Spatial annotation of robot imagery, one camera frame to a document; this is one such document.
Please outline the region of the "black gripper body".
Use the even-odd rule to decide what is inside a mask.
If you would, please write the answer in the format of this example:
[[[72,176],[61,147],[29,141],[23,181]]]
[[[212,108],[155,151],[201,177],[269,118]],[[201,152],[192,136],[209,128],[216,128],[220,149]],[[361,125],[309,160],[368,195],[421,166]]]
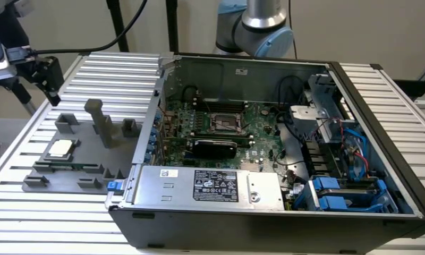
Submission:
[[[29,39],[17,18],[0,18],[0,41],[5,48],[29,46]],[[41,64],[41,59],[36,59],[27,63],[12,63],[12,66],[17,75],[29,83],[44,83],[39,73]]]

